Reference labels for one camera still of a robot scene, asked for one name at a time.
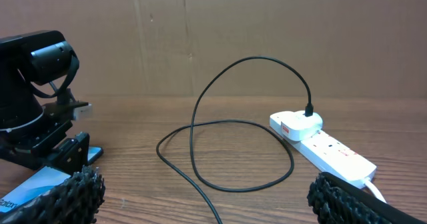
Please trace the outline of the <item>Galaxy S24+ smartphone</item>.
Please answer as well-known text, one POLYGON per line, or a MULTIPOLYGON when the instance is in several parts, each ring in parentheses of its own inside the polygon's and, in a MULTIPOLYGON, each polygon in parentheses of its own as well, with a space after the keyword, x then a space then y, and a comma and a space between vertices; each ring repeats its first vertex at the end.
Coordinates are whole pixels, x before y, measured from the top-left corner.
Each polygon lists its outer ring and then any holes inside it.
POLYGON ((1 198, 1 217, 24 203, 62 184, 71 174, 52 167, 43 167, 34 175, 1 198))

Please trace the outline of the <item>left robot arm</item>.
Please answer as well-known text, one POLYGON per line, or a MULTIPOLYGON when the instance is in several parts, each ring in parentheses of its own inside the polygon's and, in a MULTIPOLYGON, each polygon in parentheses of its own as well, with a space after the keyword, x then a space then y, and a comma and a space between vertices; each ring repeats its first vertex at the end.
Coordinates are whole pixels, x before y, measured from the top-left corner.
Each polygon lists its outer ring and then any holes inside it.
POLYGON ((70 84, 79 69, 60 31, 42 30, 1 39, 1 158, 37 170, 69 175, 88 165, 89 134, 67 131, 88 102, 70 84))

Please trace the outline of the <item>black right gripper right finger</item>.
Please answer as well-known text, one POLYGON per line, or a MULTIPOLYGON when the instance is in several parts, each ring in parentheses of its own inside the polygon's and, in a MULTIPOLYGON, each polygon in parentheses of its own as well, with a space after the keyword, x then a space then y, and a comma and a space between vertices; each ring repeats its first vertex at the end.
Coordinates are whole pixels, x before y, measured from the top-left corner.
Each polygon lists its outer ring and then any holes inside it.
POLYGON ((328 172, 310 184, 307 200, 319 224, 426 224, 328 172))

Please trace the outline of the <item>white charger plug adapter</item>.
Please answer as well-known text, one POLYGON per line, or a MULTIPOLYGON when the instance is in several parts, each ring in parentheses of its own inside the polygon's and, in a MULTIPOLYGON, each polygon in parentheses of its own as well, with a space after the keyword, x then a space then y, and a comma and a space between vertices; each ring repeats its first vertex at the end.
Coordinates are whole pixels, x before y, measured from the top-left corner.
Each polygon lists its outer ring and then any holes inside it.
POLYGON ((305 111, 281 112, 279 121, 282 134, 291 141, 307 139, 323 127, 323 119, 317 113, 307 117, 305 111))

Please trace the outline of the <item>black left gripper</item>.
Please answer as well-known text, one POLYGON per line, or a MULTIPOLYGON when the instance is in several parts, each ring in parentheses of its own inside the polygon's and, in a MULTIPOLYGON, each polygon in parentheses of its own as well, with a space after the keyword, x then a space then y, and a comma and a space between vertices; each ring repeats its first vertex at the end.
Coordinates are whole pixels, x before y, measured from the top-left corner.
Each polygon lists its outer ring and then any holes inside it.
POLYGON ((73 110, 88 104, 84 101, 44 104, 36 122, 1 132, 1 158, 32 170, 48 166, 71 175, 82 170, 91 164, 90 136, 81 132, 68 137, 67 131, 73 126, 73 110))

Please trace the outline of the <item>white power strip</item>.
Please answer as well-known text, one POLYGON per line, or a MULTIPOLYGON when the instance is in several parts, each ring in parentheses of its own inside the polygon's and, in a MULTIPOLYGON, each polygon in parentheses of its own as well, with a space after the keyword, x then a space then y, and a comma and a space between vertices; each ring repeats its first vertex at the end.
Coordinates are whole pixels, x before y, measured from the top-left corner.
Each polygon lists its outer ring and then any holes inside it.
POLYGON ((270 115, 270 127, 321 172, 331 173, 359 189, 374 188, 375 164, 322 129, 302 141, 291 141, 281 132, 280 113, 270 115))

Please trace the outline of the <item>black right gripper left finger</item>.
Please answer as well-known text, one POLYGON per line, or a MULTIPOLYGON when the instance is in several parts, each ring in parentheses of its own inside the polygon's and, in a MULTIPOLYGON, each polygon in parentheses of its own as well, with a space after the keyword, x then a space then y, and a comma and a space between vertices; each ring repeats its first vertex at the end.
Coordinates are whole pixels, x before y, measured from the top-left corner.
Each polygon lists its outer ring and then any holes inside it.
POLYGON ((105 202, 99 169, 84 166, 62 184, 1 215, 1 224, 92 224, 105 202))

